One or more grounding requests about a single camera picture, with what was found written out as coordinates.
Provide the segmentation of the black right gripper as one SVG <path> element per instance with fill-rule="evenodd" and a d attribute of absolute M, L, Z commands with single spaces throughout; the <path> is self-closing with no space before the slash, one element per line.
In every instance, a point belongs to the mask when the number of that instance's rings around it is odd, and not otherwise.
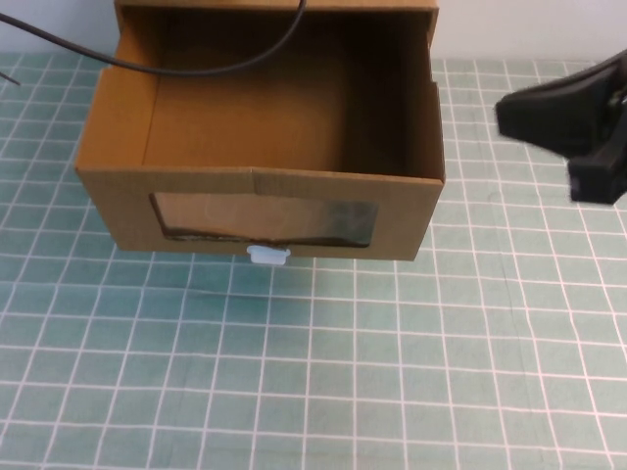
<path fill-rule="evenodd" d="M 573 158 L 570 198 L 614 205 L 626 193 L 626 53 L 506 94 L 495 105 L 499 133 Z M 597 146 L 609 144 L 592 154 Z"/>

